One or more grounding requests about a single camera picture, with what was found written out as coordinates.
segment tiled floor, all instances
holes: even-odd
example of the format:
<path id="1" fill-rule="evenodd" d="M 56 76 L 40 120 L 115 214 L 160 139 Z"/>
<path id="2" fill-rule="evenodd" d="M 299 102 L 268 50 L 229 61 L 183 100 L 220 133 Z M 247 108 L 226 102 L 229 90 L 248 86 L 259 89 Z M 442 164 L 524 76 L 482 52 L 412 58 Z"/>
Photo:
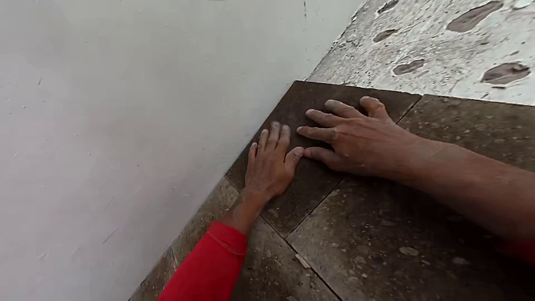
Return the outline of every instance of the tiled floor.
<path id="1" fill-rule="evenodd" d="M 296 82 L 266 124 L 310 124 L 308 108 L 321 109 L 329 98 L 355 105 L 363 95 L 379 97 L 417 135 L 535 171 L 535 107 Z M 132 300 L 155 300 L 169 271 L 230 207 L 243 187 L 245 154 Z M 424 194 L 304 159 L 287 193 L 257 220 L 232 300 L 533 300 L 535 271 L 499 255 L 498 245 Z"/>

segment red sleeve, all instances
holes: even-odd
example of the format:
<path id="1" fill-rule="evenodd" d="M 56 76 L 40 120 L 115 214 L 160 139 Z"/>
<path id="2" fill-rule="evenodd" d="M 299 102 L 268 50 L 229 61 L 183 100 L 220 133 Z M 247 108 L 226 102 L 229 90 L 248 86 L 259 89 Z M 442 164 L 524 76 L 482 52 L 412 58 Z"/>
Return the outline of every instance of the red sleeve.
<path id="1" fill-rule="evenodd" d="M 247 254 L 247 238 L 220 222 L 210 226 L 158 301 L 227 301 Z"/>
<path id="2" fill-rule="evenodd" d="M 502 251 L 511 256 L 524 260 L 524 262 L 535 267 L 535 240 L 523 242 L 504 243 Z"/>

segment finger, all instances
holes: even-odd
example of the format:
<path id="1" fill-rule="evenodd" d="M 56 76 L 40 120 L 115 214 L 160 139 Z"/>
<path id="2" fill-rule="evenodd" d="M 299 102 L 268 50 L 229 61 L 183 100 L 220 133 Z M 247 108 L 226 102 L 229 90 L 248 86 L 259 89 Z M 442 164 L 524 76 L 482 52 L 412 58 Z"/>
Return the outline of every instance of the finger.
<path id="1" fill-rule="evenodd" d="M 280 130 L 280 138 L 276 147 L 277 152 L 284 156 L 288 150 L 288 145 L 290 145 L 290 127 L 285 124 Z"/>
<path id="2" fill-rule="evenodd" d="M 251 147 L 249 147 L 249 162 L 251 162 L 254 159 L 256 159 L 256 149 L 257 148 L 258 148 L 258 144 L 256 144 L 256 142 L 253 142 L 253 144 L 251 144 Z"/>
<path id="3" fill-rule="evenodd" d="M 333 112 L 334 114 L 343 117 L 343 118 L 356 118 L 356 117 L 363 117 L 361 112 L 359 112 L 357 109 L 355 109 L 352 106 L 348 106 L 347 104 L 338 101 L 329 99 L 325 102 L 325 107 Z"/>
<path id="4" fill-rule="evenodd" d="M 308 110 L 305 113 L 305 115 L 308 118 L 312 119 L 313 121 L 321 124 L 322 126 L 328 126 L 328 127 L 335 127 L 343 121 L 343 119 L 338 116 L 334 116 L 333 114 L 323 113 L 322 111 L 318 111 L 314 109 Z"/>
<path id="5" fill-rule="evenodd" d="M 297 133 L 305 137 L 321 140 L 330 143 L 336 140 L 337 134 L 335 128 L 320 129 L 318 127 L 300 126 L 297 128 Z"/>
<path id="6" fill-rule="evenodd" d="M 266 147 L 266 143 L 268 141 L 268 135 L 269 135 L 269 131 L 266 130 L 266 129 L 263 129 L 262 130 L 262 133 L 260 133 L 260 140 L 258 141 L 258 151 L 257 152 L 263 152 L 265 147 Z"/>
<path id="7" fill-rule="evenodd" d="M 286 170 L 295 172 L 295 167 L 299 163 L 299 160 L 303 157 L 304 149 L 301 146 L 298 146 L 292 149 L 284 159 L 284 166 Z"/>
<path id="8" fill-rule="evenodd" d="M 269 133 L 269 138 L 267 139 L 266 151 L 272 151 L 277 146 L 280 135 L 280 123 L 274 121 L 271 123 L 271 132 Z"/>
<path id="9" fill-rule="evenodd" d="M 369 117 L 390 119 L 386 112 L 385 105 L 377 98 L 365 96 L 361 98 L 361 105 L 366 109 Z"/>
<path id="10" fill-rule="evenodd" d="M 309 147 L 304 150 L 303 155 L 307 158 L 321 161 L 333 170 L 340 171 L 344 166 L 343 158 L 340 155 L 323 147 Z"/>

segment hand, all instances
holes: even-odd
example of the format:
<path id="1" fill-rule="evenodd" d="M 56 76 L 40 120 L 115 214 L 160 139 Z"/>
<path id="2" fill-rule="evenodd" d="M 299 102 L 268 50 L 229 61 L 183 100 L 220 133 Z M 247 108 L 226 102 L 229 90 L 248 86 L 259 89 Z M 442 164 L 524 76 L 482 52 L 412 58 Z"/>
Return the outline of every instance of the hand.
<path id="1" fill-rule="evenodd" d="M 304 156 L 322 161 L 336 171 L 389 177 L 391 173 L 403 170 L 407 161 L 414 157 L 414 150 L 428 149 L 419 145 L 430 140 L 396 125 L 379 100 L 363 97 L 360 102 L 368 116 L 336 100 L 325 102 L 325 107 L 335 115 L 308 110 L 308 118 L 327 128 L 302 126 L 297 132 L 330 143 L 334 151 L 310 147 L 305 149 Z"/>
<path id="2" fill-rule="evenodd" d="M 267 200 L 281 195 L 293 181 L 295 167 L 304 149 L 296 147 L 286 154 L 290 144 L 290 127 L 271 123 L 271 133 L 263 130 L 258 144 L 249 149 L 249 163 L 245 175 L 244 191 L 260 194 Z"/>

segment white wall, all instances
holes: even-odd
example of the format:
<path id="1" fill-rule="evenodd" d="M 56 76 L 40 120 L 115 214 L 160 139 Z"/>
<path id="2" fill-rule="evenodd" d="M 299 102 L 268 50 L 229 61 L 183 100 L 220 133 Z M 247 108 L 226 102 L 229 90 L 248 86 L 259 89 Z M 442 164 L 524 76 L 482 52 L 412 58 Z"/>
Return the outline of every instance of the white wall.
<path id="1" fill-rule="evenodd" d="M 361 4 L 1 0 L 0 299 L 126 300 Z"/>

